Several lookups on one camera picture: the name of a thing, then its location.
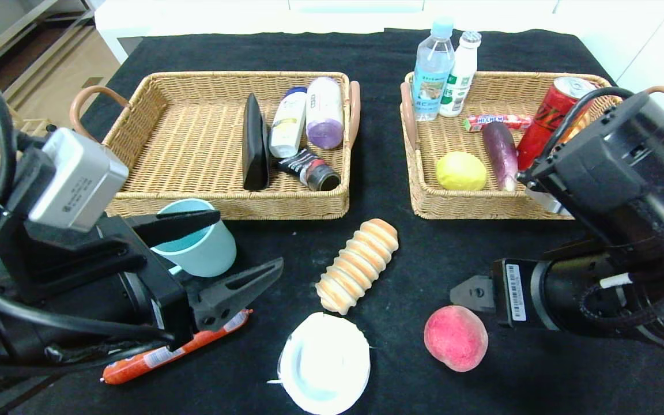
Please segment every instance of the paper plate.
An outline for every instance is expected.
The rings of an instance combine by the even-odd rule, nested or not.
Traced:
[[[317,312],[286,341],[278,378],[306,412],[337,415],[358,400],[368,383],[368,342],[355,324]]]

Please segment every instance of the eggplant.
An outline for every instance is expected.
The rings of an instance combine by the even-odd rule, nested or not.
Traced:
[[[504,124],[498,121],[483,127],[483,144],[491,159],[493,173],[501,191],[516,191],[516,146],[514,136]]]

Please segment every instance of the table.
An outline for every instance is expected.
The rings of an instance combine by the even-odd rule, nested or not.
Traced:
[[[399,231],[401,249],[348,319],[371,346],[371,378],[347,413],[664,413],[664,350],[639,342],[501,328],[482,316],[489,347],[468,373],[432,358],[422,328],[448,291],[502,257],[535,258],[582,236],[573,221],[427,221],[409,204],[398,85],[426,31],[370,35],[186,35],[153,37],[108,86],[129,97],[155,71],[343,71],[361,82],[350,211],[334,221],[230,221],[232,270],[278,256],[280,280],[253,302],[248,326],[161,370],[100,384],[100,370],[59,380],[19,413],[302,413],[276,379],[289,333],[321,311],[313,284],[359,224],[372,217]],[[484,32],[482,70],[568,71],[608,77],[572,35]],[[119,107],[100,97],[84,125],[104,137]]]

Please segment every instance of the lemon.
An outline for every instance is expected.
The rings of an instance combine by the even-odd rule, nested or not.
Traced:
[[[485,166],[472,154],[446,153],[437,161],[437,181],[449,191],[479,191],[485,186]]]

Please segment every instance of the bottle cap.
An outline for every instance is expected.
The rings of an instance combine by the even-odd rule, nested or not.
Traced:
[[[305,86],[294,86],[294,87],[288,89],[288,91],[284,95],[284,98],[288,97],[288,95],[295,94],[296,92],[306,93],[306,87]]]
[[[313,191],[331,191],[339,186],[341,181],[339,174],[327,164],[314,166],[306,178],[309,188]]]
[[[476,31],[467,31],[461,34],[461,45],[469,48],[476,48],[480,46],[481,35]]]
[[[445,16],[438,17],[432,23],[432,30],[429,32],[437,37],[447,37],[450,39],[452,36],[452,26],[452,18]]]

